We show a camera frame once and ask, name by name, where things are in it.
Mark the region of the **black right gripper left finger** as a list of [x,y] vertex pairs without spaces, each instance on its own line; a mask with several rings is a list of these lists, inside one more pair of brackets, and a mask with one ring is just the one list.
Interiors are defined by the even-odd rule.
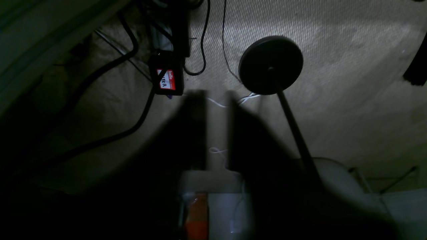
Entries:
[[135,184],[179,185],[187,171],[206,168],[205,97],[205,91],[186,94],[172,117],[143,145],[132,160]]

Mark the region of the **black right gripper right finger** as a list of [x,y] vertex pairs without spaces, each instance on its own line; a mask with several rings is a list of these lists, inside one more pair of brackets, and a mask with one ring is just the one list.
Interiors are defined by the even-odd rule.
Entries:
[[249,187],[297,184],[301,168],[285,144],[259,116],[239,105],[234,92],[226,96],[229,169],[240,173]]

